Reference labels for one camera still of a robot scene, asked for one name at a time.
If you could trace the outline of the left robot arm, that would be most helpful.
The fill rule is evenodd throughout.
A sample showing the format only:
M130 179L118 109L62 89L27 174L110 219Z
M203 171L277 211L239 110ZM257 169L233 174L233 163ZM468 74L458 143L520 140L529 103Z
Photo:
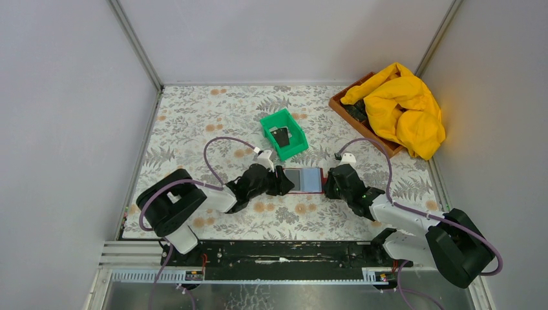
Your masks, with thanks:
M283 196L294 188L280 165L270 169L252 164L222 187L194 180L185 169L177 169L136 199L138 223L141 230L152 231L176 249L175 255L184 265L193 265L201 251L198 237L187 223L193 213L200 208L234 213L257 196Z

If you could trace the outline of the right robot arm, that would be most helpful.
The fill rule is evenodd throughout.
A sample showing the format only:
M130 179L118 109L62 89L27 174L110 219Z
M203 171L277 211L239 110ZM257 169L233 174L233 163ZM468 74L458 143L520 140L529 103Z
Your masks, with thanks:
M451 284L466 288L496 258L465 212L426 213L398 205L386 191L367 187L348 163L328 171L324 191L356 215L391 225L373 239L370 256L377 265L409 260L436 268Z

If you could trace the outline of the dark grey credit card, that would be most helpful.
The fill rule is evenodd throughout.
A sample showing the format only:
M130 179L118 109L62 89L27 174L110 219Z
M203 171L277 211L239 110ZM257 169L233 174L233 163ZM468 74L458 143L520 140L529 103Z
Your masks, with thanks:
M287 127L274 128L271 131L271 135L280 148L286 147L290 144L290 132Z

